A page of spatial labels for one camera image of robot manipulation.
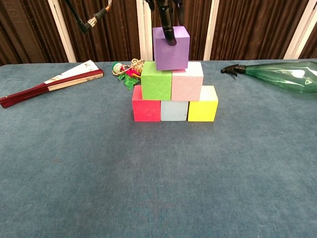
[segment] black cable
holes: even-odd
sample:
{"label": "black cable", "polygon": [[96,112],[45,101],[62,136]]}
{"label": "black cable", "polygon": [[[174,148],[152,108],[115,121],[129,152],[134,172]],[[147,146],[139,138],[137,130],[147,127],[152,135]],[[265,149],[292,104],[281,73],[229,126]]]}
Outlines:
{"label": "black cable", "polygon": [[76,13],[76,10],[75,10],[73,4],[71,4],[70,0],[65,0],[65,2],[68,5],[68,7],[70,8],[70,10],[73,13],[73,15],[75,16],[76,21],[81,21],[81,19],[79,18],[79,16]]}

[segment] stacked blocks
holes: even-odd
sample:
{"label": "stacked blocks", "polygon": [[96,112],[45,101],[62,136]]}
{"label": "stacked blocks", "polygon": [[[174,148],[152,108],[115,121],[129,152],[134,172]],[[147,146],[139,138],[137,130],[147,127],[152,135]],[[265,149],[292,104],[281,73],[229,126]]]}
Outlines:
{"label": "stacked blocks", "polygon": [[204,73],[200,62],[188,62],[188,68],[173,70],[172,101],[198,101]]}
{"label": "stacked blocks", "polygon": [[199,101],[189,103],[188,121],[214,121],[218,97],[213,86],[202,86]]}
{"label": "stacked blocks", "polygon": [[200,62],[188,61],[189,35],[175,27],[176,46],[169,46],[163,29],[154,28],[155,62],[144,63],[141,86],[135,86],[135,121],[214,121],[218,97],[213,86],[203,86]]}
{"label": "stacked blocks", "polygon": [[161,121],[187,120],[188,102],[161,102]]}
{"label": "stacked blocks", "polygon": [[153,28],[154,58],[157,70],[185,69],[188,67],[190,36],[184,26],[175,26],[176,46],[167,44],[163,28]]}
{"label": "stacked blocks", "polygon": [[157,71],[155,62],[144,62],[141,76],[144,100],[170,101],[172,72]]}
{"label": "stacked blocks", "polygon": [[142,99],[142,87],[136,85],[132,96],[135,121],[160,121],[160,101]]}

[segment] light blue block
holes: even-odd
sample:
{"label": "light blue block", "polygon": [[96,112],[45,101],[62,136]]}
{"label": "light blue block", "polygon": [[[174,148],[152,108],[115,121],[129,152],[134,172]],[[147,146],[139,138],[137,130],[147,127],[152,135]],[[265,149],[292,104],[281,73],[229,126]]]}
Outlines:
{"label": "light blue block", "polygon": [[161,101],[161,121],[187,120],[188,102]]}

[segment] yellow block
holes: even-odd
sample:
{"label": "yellow block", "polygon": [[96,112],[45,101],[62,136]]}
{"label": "yellow block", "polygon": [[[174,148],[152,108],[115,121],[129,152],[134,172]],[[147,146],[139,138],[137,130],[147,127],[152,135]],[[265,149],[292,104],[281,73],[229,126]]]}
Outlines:
{"label": "yellow block", "polygon": [[189,103],[188,121],[214,121],[217,107],[214,86],[202,86],[199,101]]}

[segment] pink block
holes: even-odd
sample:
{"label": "pink block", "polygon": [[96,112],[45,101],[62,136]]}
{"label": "pink block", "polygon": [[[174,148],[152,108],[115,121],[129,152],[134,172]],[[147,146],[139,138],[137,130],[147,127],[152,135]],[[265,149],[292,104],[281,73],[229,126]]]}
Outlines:
{"label": "pink block", "polygon": [[142,99],[142,86],[134,86],[132,108],[135,121],[160,121],[160,101]]}
{"label": "pink block", "polygon": [[172,72],[172,101],[199,101],[204,80],[202,64],[188,62],[188,68]]}

